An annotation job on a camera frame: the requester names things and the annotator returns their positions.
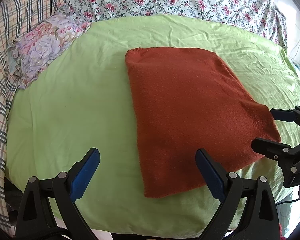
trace green bed sheet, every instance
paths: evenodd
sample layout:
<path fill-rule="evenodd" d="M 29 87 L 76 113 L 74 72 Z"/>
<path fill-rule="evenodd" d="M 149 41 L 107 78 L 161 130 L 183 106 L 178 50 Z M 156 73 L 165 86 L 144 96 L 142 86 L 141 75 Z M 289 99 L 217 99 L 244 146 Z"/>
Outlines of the green bed sheet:
<path fill-rule="evenodd" d="M 159 199 L 143 195 L 136 119 L 124 60 L 129 49 L 159 46 L 216 52 L 257 102 L 269 108 L 300 106 L 300 80 L 284 49 L 257 35 L 178 16 L 97 22 L 37 81 L 16 93 L 9 114 L 8 178 L 24 190 L 31 176 L 53 178 L 96 147 L 100 165 L 83 198 L 76 201 L 91 228 L 170 238 L 199 235 L 219 205 L 206 186 Z M 277 122 L 277 126 L 282 142 L 300 143 L 295 124 Z M 291 191 L 282 187 L 277 163 L 266 158 L 238 174 L 254 179 L 266 176 L 276 201 Z M 51 204 L 61 218 L 55 202 Z M 242 210 L 243 202 L 232 227 Z"/>

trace bed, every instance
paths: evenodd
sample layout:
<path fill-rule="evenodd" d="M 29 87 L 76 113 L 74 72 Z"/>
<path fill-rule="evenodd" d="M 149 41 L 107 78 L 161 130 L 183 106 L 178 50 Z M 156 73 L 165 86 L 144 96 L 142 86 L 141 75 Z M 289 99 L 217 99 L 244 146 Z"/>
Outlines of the bed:
<path fill-rule="evenodd" d="M 85 34 L 49 62 L 36 81 L 17 91 L 19 80 L 7 70 L 7 47 L 64 3 L 21 1 L 4 0 L 0 5 L 0 226 L 11 235 L 14 228 L 4 201 L 4 176 L 23 190 L 29 177 L 54 177 L 68 170 L 90 147 L 100 150 L 102 161 L 76 204 L 91 228 L 190 238 L 200 234 L 216 211 L 218 202 L 207 187 L 159 199 L 144 197 L 136 121 L 124 65 L 128 49 L 207 49 L 231 67 L 258 103 L 282 109 L 300 106 L 300 80 L 284 43 L 281 47 L 272 42 L 284 40 L 284 23 L 277 21 L 276 30 L 281 28 L 282 32 L 276 31 L 267 40 L 231 24 L 163 14 L 93 22 Z M 19 2 L 19 14 L 9 10 Z M 42 11 L 38 10 L 41 4 L 45 5 Z M 280 15 L 274 4 L 271 6 Z M 28 17 L 15 18 L 26 12 Z M 300 143 L 300 130 L 294 124 L 277 122 L 277 127 L 284 143 Z M 263 158 L 238 174 L 245 178 L 266 176 L 276 202 L 291 192 L 282 187 L 281 170 L 271 160 Z M 51 204 L 61 218 L 55 203 Z M 234 228 L 242 209 L 243 203 L 233 221 Z"/>

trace screw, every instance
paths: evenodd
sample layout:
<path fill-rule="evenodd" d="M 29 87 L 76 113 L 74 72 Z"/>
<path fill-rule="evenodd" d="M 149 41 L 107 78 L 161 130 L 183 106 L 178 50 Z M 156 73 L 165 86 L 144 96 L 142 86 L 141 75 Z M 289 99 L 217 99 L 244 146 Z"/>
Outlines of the screw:
<path fill-rule="evenodd" d="M 235 179 L 237 174 L 235 172 L 229 172 L 229 177 Z"/>
<path fill-rule="evenodd" d="M 260 180 L 261 180 L 262 182 L 267 182 L 267 178 L 264 177 L 264 176 L 261 176 L 261 177 L 260 177 Z"/>
<path fill-rule="evenodd" d="M 60 179 L 63 179 L 63 178 L 65 178 L 67 176 L 67 173 L 66 172 L 60 172 L 59 174 L 58 174 L 58 177 L 60 178 Z"/>
<path fill-rule="evenodd" d="M 35 176 L 33 176 L 33 177 L 31 177 L 31 178 L 29 179 L 29 182 L 30 182 L 30 183 L 33 183 L 33 182 L 35 182 L 36 179 L 37 179 L 37 178 L 36 178 Z"/>
<path fill-rule="evenodd" d="M 296 168 L 295 166 L 292 166 L 292 167 L 291 167 L 291 172 L 292 172 L 292 173 L 296 173 L 296 172 L 297 172 L 297 168 Z"/>

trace blue gripper pad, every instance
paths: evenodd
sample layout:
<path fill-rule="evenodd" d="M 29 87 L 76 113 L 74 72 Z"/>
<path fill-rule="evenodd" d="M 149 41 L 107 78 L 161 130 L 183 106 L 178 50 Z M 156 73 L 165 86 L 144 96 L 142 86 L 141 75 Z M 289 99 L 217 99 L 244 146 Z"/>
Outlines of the blue gripper pad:
<path fill-rule="evenodd" d="M 201 150 L 197 150 L 195 154 L 195 163 L 207 183 L 207 186 L 215 199 L 220 200 L 222 203 L 226 195 L 224 193 L 224 183 L 221 177 L 218 175 L 217 171 L 213 168 L 209 160 L 202 153 Z"/>
<path fill-rule="evenodd" d="M 293 111 L 273 108 L 270 110 L 270 113 L 272 114 L 275 120 L 285 121 L 285 122 L 294 122 L 296 120 L 296 115 Z"/>
<path fill-rule="evenodd" d="M 95 149 L 71 183 L 70 199 L 73 203 L 77 199 L 82 198 L 99 163 L 100 152 Z"/>

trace towel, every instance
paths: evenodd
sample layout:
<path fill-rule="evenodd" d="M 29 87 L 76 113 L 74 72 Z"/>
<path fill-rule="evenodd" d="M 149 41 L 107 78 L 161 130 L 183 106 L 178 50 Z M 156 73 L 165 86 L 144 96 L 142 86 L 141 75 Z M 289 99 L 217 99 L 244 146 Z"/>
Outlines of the towel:
<path fill-rule="evenodd" d="M 199 148 L 237 171 L 263 157 L 251 149 L 254 138 L 280 142 L 268 107 L 252 99 L 215 53 L 137 48 L 125 60 L 146 197 L 203 186 L 195 164 Z"/>

